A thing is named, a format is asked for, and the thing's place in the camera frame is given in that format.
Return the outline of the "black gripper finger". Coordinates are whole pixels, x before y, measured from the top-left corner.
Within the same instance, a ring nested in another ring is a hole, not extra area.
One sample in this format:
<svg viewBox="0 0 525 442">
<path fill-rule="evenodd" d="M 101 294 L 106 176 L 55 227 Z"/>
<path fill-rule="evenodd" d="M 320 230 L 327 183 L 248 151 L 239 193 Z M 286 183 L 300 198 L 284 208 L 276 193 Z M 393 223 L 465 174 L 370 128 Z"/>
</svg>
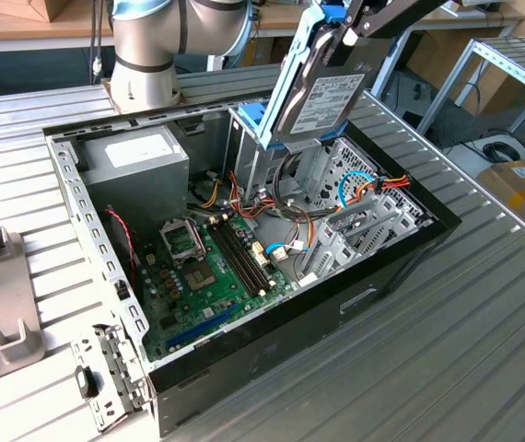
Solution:
<svg viewBox="0 0 525 442">
<path fill-rule="evenodd" d="M 356 26 L 344 23 L 344 44 L 356 44 L 361 38 L 393 38 L 436 9 L 436 2 L 430 0 L 370 2 L 371 8 Z"/>
<path fill-rule="evenodd" d="M 351 0 L 346 11 L 345 25 L 356 26 L 370 8 L 371 2 L 368 0 Z"/>
</svg>

